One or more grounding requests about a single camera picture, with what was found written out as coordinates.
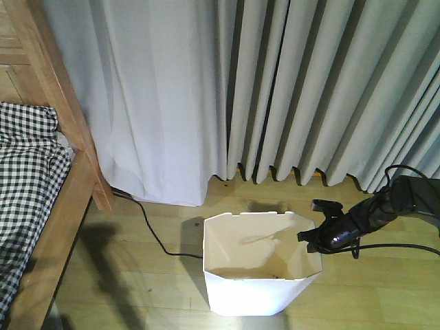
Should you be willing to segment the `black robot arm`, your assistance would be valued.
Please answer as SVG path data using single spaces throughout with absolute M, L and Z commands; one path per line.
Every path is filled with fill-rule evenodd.
M 400 175 L 348 212 L 336 201 L 314 199 L 313 211 L 321 212 L 324 221 L 317 228 L 299 232 L 298 241 L 307 242 L 308 253 L 337 254 L 351 252 L 358 259 L 369 248 L 415 248 L 438 254 L 439 251 L 415 244 L 380 243 L 361 245 L 366 234 L 378 231 L 400 216 L 416 216 L 439 227 L 439 180 L 424 176 Z

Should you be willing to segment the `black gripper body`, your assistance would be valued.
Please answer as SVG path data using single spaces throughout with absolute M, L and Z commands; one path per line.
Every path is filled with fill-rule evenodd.
M 349 214 L 325 212 L 325 220 L 312 230 L 299 232 L 298 242 L 307 242 L 307 252 L 330 254 L 349 247 L 361 236 L 361 230 Z

